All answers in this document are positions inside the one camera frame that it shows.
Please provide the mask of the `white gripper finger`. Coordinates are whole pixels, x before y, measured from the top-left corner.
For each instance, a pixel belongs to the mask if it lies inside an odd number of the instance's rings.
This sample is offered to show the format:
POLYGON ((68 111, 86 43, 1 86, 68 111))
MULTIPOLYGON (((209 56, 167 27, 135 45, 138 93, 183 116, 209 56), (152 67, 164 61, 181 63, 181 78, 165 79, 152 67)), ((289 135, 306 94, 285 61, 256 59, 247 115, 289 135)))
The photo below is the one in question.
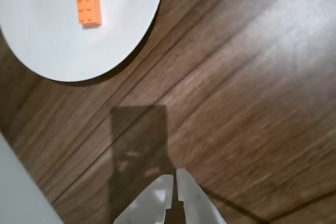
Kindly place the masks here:
POLYGON ((164 223, 172 207, 173 175, 161 175, 149 184, 114 223, 164 223))
POLYGON ((215 205, 185 169, 176 170, 178 200, 183 202, 186 223, 227 224, 215 205))

